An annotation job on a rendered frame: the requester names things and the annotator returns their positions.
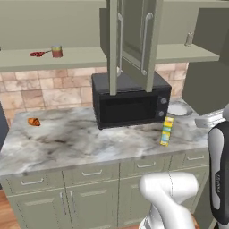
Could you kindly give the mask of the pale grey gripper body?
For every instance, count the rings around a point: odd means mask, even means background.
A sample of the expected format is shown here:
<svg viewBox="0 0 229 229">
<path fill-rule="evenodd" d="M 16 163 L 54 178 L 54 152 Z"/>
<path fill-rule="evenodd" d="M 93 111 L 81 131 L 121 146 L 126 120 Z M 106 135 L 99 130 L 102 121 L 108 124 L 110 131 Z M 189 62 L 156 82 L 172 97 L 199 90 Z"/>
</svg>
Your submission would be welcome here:
<svg viewBox="0 0 229 229">
<path fill-rule="evenodd" d="M 198 128 L 212 128 L 217 124 L 224 122 L 224 110 L 216 110 L 209 114 L 204 114 L 195 119 Z"/>
</svg>

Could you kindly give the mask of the yellow cereal box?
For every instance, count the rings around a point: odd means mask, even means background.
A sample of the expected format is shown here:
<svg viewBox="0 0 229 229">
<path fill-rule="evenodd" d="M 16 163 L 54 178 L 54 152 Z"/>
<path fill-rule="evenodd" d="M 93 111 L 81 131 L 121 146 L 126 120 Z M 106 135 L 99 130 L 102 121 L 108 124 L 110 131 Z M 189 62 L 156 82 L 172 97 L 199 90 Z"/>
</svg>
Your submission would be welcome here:
<svg viewBox="0 0 229 229">
<path fill-rule="evenodd" d="M 174 125 L 173 117 L 167 116 L 163 122 L 163 129 L 162 129 L 162 134 L 160 139 L 160 144 L 162 146 L 168 146 L 173 125 Z"/>
</svg>

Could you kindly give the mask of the white round plate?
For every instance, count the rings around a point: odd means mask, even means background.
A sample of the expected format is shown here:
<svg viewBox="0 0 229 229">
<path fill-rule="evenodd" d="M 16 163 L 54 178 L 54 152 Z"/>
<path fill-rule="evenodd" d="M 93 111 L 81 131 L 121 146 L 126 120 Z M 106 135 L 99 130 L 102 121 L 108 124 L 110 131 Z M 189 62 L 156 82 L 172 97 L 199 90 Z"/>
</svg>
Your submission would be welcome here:
<svg viewBox="0 0 229 229">
<path fill-rule="evenodd" d="M 170 103 L 167 113 L 173 116 L 189 116 L 192 114 L 192 109 L 181 101 L 173 101 Z"/>
</svg>

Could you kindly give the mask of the olive drawer front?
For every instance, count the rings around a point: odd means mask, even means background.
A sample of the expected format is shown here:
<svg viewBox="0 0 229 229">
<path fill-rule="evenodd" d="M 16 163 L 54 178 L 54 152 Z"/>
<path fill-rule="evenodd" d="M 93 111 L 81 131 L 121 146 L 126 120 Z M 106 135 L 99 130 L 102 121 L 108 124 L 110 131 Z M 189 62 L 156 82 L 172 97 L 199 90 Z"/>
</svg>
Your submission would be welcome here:
<svg viewBox="0 0 229 229">
<path fill-rule="evenodd" d="M 172 155 L 170 169 L 177 170 L 208 165 L 208 151 L 205 148 L 190 149 Z"/>
<path fill-rule="evenodd" d="M 120 177 L 127 178 L 153 172 L 164 172 L 169 168 L 170 156 L 149 156 L 132 159 L 120 164 Z"/>
<path fill-rule="evenodd" d="M 3 179 L 0 184 L 6 195 L 16 195 L 33 191 L 51 190 L 64 187 L 62 172 L 45 172 L 21 177 Z"/>
<path fill-rule="evenodd" d="M 83 165 L 73 169 L 64 170 L 63 176 L 66 187 L 115 180 L 119 178 L 119 165 Z"/>
</svg>

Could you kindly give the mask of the olive tall cabinet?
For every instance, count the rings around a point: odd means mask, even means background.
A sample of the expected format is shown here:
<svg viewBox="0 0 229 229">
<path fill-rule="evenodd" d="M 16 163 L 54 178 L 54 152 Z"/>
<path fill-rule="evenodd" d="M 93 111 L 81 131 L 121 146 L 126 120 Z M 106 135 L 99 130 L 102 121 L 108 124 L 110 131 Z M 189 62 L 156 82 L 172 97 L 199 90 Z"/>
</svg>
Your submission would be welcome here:
<svg viewBox="0 0 229 229">
<path fill-rule="evenodd" d="M 219 59 L 189 63 L 182 99 L 199 115 L 223 109 L 229 103 L 229 8 L 202 8 L 194 44 Z"/>
</svg>

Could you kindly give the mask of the olive base cabinet door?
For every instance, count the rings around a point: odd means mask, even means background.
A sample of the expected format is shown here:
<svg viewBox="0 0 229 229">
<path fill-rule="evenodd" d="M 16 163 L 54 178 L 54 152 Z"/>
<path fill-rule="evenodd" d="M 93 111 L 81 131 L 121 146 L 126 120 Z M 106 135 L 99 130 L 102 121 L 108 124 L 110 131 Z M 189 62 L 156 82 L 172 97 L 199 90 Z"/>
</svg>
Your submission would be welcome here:
<svg viewBox="0 0 229 229">
<path fill-rule="evenodd" d="M 59 193 L 64 195 L 64 215 Z M 21 229 L 71 229 L 64 189 L 38 191 L 8 197 Z"/>
<path fill-rule="evenodd" d="M 182 203 L 182 205 L 185 206 L 187 209 L 189 209 L 191 213 L 194 213 L 198 205 L 201 193 L 203 192 L 206 181 L 208 179 L 208 167 L 202 166 L 202 167 L 188 168 L 188 169 L 184 169 L 184 172 L 194 174 L 199 183 L 199 190 L 197 194 L 194 197 L 191 197 Z"/>
<path fill-rule="evenodd" d="M 150 202 L 139 191 L 139 177 L 120 180 L 118 226 L 138 225 L 148 214 Z"/>
<path fill-rule="evenodd" d="M 73 191 L 76 214 L 72 209 Z M 66 189 L 73 229 L 117 227 L 118 181 L 97 182 Z"/>
</svg>

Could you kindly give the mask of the black microwave oven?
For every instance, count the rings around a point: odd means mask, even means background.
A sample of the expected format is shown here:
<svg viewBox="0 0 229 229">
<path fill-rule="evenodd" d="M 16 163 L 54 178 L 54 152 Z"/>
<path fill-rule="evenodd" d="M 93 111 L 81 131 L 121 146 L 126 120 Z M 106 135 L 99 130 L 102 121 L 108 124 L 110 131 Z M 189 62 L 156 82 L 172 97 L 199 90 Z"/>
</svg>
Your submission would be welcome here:
<svg viewBox="0 0 229 229">
<path fill-rule="evenodd" d="M 107 73 L 91 75 L 93 108 L 100 130 L 146 123 L 162 123 L 167 115 L 172 87 L 157 72 L 146 92 L 124 72 L 117 79 L 117 94 L 109 94 Z"/>
</svg>

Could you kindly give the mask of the grey shaker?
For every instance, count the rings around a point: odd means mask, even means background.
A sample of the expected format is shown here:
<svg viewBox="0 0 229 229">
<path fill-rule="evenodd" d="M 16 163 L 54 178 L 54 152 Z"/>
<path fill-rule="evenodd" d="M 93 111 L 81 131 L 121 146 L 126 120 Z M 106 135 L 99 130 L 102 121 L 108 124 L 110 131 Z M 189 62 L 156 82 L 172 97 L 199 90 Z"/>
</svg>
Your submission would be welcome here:
<svg viewBox="0 0 229 229">
<path fill-rule="evenodd" d="M 187 38 L 186 38 L 186 41 L 185 41 L 184 45 L 187 46 L 187 47 L 190 47 L 191 44 L 192 44 L 192 40 L 193 40 L 193 32 L 189 32 L 187 34 Z"/>
</svg>

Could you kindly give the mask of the red and green can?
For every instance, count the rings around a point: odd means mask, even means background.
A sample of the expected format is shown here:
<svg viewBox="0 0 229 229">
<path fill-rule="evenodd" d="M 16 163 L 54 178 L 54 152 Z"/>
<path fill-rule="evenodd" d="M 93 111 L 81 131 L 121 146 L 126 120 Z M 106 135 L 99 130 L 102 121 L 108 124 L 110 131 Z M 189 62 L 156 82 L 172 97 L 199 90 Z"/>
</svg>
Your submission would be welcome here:
<svg viewBox="0 0 229 229">
<path fill-rule="evenodd" d="M 51 46 L 51 52 L 54 58 L 59 58 L 63 56 L 63 50 L 61 46 Z"/>
</svg>

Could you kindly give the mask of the red measuring spoon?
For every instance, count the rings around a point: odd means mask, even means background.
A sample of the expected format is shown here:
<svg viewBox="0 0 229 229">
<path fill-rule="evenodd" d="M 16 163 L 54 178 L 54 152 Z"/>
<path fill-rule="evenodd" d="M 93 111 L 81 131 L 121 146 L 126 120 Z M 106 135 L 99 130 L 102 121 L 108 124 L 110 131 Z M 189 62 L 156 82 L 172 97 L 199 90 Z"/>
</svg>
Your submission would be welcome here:
<svg viewBox="0 0 229 229">
<path fill-rule="evenodd" d="M 41 57 L 44 54 L 49 53 L 49 52 L 51 52 L 51 50 L 48 50 L 48 51 L 39 51 L 39 52 L 32 52 L 32 53 L 30 53 L 30 56 Z"/>
</svg>

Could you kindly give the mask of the dark appliance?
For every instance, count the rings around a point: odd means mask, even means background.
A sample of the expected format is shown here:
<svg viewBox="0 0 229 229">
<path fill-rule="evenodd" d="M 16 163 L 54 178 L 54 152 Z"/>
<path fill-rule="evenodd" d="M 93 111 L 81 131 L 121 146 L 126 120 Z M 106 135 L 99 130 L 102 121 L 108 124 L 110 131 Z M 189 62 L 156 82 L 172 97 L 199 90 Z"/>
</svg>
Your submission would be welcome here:
<svg viewBox="0 0 229 229">
<path fill-rule="evenodd" d="M 0 150 L 2 149 L 2 146 L 4 145 L 4 141 L 7 136 L 8 131 L 9 131 L 9 126 L 8 126 L 6 117 L 4 115 L 4 109 L 2 107 L 2 104 L 0 103 Z"/>
</svg>

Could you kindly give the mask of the olive wall shelf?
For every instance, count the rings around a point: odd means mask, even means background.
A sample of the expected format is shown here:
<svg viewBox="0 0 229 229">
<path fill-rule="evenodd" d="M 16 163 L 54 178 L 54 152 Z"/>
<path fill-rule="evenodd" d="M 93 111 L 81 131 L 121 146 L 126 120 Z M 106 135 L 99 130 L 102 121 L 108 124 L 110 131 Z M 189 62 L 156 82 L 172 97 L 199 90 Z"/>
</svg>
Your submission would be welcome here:
<svg viewBox="0 0 229 229">
<path fill-rule="evenodd" d="M 192 44 L 164 44 L 157 46 L 157 64 L 218 61 L 219 55 Z"/>
<path fill-rule="evenodd" d="M 63 56 L 54 58 L 52 53 L 42 57 L 30 56 L 32 49 L 0 51 L 0 72 L 24 72 L 106 66 L 106 56 L 100 47 L 70 47 L 63 49 Z"/>
</svg>

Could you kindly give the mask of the olive wall cabinet door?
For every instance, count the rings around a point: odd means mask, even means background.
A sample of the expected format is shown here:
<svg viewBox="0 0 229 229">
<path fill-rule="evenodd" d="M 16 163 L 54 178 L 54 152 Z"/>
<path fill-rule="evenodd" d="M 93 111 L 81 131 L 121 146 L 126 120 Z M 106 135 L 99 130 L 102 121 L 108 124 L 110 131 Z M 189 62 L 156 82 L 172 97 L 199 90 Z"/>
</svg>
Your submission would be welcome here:
<svg viewBox="0 0 229 229">
<path fill-rule="evenodd" d="M 109 92 L 111 96 L 114 96 L 117 87 L 117 0 L 107 0 L 106 6 L 108 18 L 107 72 L 109 75 Z"/>
<path fill-rule="evenodd" d="M 128 76 L 130 76 L 135 83 L 137 83 L 147 92 L 150 92 L 153 88 L 163 2 L 164 0 L 122 0 L 122 70 Z M 144 23 L 148 13 L 153 13 L 153 19 L 148 22 L 144 63 L 144 69 L 147 71 L 147 75 L 143 75 L 140 71 L 140 61 L 142 53 Z"/>
</svg>

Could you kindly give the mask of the olive wall cabinet body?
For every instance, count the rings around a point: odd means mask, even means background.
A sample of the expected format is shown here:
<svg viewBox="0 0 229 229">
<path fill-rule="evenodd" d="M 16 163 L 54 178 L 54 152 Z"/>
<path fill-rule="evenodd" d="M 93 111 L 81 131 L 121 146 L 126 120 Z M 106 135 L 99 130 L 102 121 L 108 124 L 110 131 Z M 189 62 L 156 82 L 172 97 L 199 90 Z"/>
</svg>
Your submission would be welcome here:
<svg viewBox="0 0 229 229">
<path fill-rule="evenodd" d="M 117 0 L 118 7 L 117 12 L 121 13 L 122 0 Z M 99 10 L 99 23 L 100 23 L 100 46 L 107 57 L 108 53 L 108 18 L 107 18 L 107 6 Z M 119 46 L 120 46 L 120 22 L 118 21 L 117 16 L 117 64 L 119 64 Z"/>
</svg>

